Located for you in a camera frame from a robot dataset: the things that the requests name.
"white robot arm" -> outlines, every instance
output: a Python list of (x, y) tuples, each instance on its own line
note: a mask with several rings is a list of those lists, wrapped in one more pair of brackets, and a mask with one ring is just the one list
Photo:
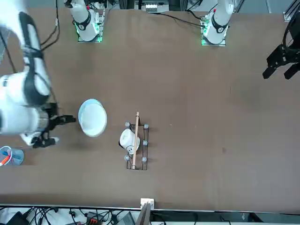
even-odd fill
[(204, 33), (209, 42), (219, 44), (223, 41), (233, 10), (233, 0), (218, 0), (215, 12), (208, 15), (210, 23), (206, 33)]
[(0, 78), (0, 135), (21, 135), (34, 148), (53, 145), (58, 138), (50, 138), (49, 131), (75, 118), (58, 116), (57, 104), (46, 104), (51, 83), (36, 26), (23, 1), (0, 0), (0, 7), (0, 25), (17, 35), (25, 62), (22, 72)]
[(78, 34), (84, 41), (91, 41), (99, 33), (99, 13), (87, 9), (84, 0), (64, 0), (65, 6), (70, 9)]

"cup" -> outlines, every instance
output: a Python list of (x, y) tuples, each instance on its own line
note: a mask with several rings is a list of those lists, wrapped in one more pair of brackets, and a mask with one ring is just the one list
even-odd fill
[[(130, 155), (133, 154), (134, 151), (134, 144), (135, 144), (135, 134), (131, 131), (131, 129), (125, 129), (120, 137), (120, 145), (128, 151)], [(137, 137), (137, 148), (140, 146), (140, 138)]]
[(97, 137), (105, 130), (107, 114), (99, 101), (89, 99), (80, 106), (78, 121), (87, 136)]
[(24, 160), (24, 152), (20, 149), (3, 146), (0, 148), (0, 166), (20, 165)]

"wooden stick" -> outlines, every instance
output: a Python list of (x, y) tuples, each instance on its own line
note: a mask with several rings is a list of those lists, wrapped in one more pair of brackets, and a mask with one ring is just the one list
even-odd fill
[(136, 158), (136, 149), (137, 149), (137, 130), (139, 128), (139, 112), (136, 112), (135, 117), (135, 144), (133, 146), (133, 162), (132, 169), (135, 169), (135, 158)]

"white mug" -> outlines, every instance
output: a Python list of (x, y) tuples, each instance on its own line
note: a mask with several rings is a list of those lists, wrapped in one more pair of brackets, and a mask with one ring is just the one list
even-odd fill
[[(135, 144), (135, 134), (129, 129), (125, 129), (120, 137), (120, 145), (126, 149), (128, 151), (128, 153), (130, 155), (133, 154), (133, 150), (134, 150), (134, 144)], [(139, 148), (140, 145), (140, 138), (137, 137), (137, 148), (136, 150)]]

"white bracket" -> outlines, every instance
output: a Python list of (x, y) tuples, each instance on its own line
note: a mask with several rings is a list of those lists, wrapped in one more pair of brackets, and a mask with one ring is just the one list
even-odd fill
[(153, 198), (141, 198), (141, 209), (144, 204), (150, 203), (151, 210), (154, 210), (154, 199)]

